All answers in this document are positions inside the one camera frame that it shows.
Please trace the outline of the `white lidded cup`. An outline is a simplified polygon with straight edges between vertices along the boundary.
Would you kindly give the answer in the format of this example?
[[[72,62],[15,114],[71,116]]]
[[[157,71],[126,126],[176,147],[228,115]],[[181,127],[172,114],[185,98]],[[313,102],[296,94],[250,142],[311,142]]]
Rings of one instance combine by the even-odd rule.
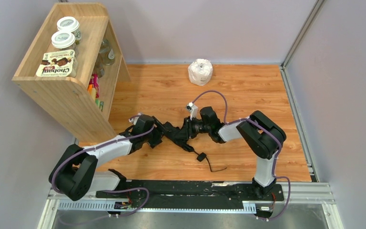
[[[75,43],[77,45],[80,44],[81,41],[81,31],[80,31],[80,23],[79,21],[72,17],[66,16],[57,21],[57,29],[59,31],[68,31],[75,36]]]
[[[76,37],[69,31],[57,31],[51,36],[51,43],[53,47],[63,50],[73,50],[74,56],[79,55],[78,46],[76,44]]]

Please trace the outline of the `white lidded cup near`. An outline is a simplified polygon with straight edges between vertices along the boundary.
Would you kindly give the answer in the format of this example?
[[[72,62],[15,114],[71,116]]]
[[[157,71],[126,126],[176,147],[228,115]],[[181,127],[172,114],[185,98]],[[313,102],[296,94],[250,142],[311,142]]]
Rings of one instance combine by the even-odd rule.
[[[76,37],[69,31],[57,31],[51,36],[51,43],[53,47],[63,50],[73,50],[74,56],[79,55],[78,46],[76,44]]]

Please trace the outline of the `black folding umbrella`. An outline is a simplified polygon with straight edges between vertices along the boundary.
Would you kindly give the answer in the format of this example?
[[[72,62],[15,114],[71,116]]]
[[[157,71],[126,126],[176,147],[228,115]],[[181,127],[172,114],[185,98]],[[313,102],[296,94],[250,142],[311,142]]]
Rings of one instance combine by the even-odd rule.
[[[227,167],[223,167],[220,169],[213,169],[211,162],[204,152],[197,152],[193,146],[188,144],[188,141],[191,139],[186,138],[186,131],[181,130],[181,127],[173,126],[170,122],[165,122],[164,125],[171,130],[171,135],[168,137],[169,140],[171,140],[175,145],[179,146],[181,149],[183,149],[186,152],[192,152],[196,154],[196,160],[199,162],[203,162],[204,160],[207,162],[210,172],[216,173],[221,172],[227,169]],[[224,143],[221,137],[217,137],[215,128],[221,127],[222,123],[217,122],[217,125],[207,124],[202,120],[202,133],[201,134],[208,134],[209,137],[215,141],[216,143]]]

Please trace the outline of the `wooden shelf unit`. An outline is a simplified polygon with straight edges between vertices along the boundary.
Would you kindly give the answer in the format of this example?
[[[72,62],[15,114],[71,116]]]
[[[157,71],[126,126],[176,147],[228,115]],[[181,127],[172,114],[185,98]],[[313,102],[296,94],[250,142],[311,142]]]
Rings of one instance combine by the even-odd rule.
[[[64,16],[75,17],[81,25],[76,76],[38,77],[36,71],[44,53],[55,51],[51,36],[57,31],[57,21]],[[105,75],[99,80],[100,100],[104,102],[100,109],[88,93],[88,84],[103,39],[110,42],[115,63],[105,66]],[[55,3],[12,80],[81,142],[98,143],[114,138],[116,132],[109,116],[116,84],[129,81],[130,76],[106,7],[98,2]]]

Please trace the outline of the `corner aluminium post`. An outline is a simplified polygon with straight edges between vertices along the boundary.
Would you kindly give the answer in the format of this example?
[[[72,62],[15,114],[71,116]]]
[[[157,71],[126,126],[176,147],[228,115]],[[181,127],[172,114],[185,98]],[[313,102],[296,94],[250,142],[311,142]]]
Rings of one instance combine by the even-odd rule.
[[[286,68],[289,63],[291,62],[295,52],[297,51],[299,45],[303,41],[304,37],[306,36],[307,32],[309,31],[310,27],[312,26],[313,22],[315,21],[316,17],[318,16],[321,8],[326,3],[326,0],[316,0],[311,11],[309,12],[304,24],[302,25],[297,37],[295,38],[293,44],[291,45],[288,53],[285,56],[285,59],[281,63],[282,69]]]

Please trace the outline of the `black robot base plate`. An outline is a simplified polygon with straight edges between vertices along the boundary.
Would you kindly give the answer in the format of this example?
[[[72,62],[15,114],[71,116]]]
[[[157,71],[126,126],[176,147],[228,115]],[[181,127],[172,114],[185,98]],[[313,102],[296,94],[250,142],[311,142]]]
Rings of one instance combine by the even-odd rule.
[[[283,201],[283,189],[275,184],[266,196],[259,198],[251,183],[211,181],[131,180],[117,190],[127,193],[96,193],[97,198],[125,198],[133,207],[178,209],[241,209],[243,201]]]

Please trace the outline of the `white lidded cup far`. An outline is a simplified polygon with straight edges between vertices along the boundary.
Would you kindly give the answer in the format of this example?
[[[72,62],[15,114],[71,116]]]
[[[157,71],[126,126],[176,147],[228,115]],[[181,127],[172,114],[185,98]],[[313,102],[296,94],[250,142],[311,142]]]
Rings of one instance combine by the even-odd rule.
[[[72,17],[66,16],[57,21],[57,29],[59,31],[68,31],[75,36],[75,43],[77,45],[80,44],[81,41],[81,31],[80,31],[80,23],[79,21]]]

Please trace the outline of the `white paper towel roll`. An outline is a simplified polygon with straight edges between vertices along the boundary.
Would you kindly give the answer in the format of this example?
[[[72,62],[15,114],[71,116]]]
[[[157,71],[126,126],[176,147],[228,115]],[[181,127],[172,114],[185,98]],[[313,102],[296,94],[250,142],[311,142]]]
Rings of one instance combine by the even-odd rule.
[[[189,81],[195,85],[206,85],[213,75],[212,63],[207,59],[196,59],[188,67]]]

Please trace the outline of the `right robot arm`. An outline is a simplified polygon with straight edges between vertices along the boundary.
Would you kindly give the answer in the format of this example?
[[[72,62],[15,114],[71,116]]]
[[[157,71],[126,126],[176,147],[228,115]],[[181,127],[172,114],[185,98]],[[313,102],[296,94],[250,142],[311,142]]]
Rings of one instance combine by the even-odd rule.
[[[199,110],[195,104],[189,103],[186,110],[190,116],[185,118],[181,128],[185,140],[193,139],[198,134],[208,134],[219,144],[242,138],[257,157],[256,173],[252,179],[254,193],[259,198],[270,193],[276,183],[277,155],[286,140],[282,128],[259,110],[227,124],[220,121],[210,106]]]

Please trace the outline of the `Chobani yogurt flip pack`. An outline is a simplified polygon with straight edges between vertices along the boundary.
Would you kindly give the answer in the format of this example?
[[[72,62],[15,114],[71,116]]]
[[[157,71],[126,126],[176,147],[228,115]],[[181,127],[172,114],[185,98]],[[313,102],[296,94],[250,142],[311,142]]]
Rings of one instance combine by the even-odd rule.
[[[44,53],[37,77],[76,77],[78,61],[72,49]]]

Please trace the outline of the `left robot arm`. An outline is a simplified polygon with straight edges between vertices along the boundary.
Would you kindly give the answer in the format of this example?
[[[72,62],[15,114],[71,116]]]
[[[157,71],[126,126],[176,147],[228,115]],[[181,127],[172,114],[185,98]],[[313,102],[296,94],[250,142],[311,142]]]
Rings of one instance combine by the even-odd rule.
[[[131,126],[105,142],[81,147],[69,145],[49,176],[54,191],[77,201],[89,192],[113,191],[124,178],[119,172],[98,172],[101,165],[127,156],[147,143],[154,148],[162,142],[164,130],[154,116],[136,115]]]

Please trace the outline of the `aluminium frame rail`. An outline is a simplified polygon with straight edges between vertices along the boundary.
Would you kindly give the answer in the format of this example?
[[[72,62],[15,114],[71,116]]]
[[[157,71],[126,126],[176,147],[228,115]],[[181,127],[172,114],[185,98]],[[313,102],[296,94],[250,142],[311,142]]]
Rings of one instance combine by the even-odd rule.
[[[343,228],[331,188],[321,182],[277,182],[263,196],[251,182],[127,180],[123,193],[88,192],[79,200],[50,191],[38,228],[53,226],[58,210],[247,214],[268,222],[284,217],[296,205],[315,204],[331,229]]]

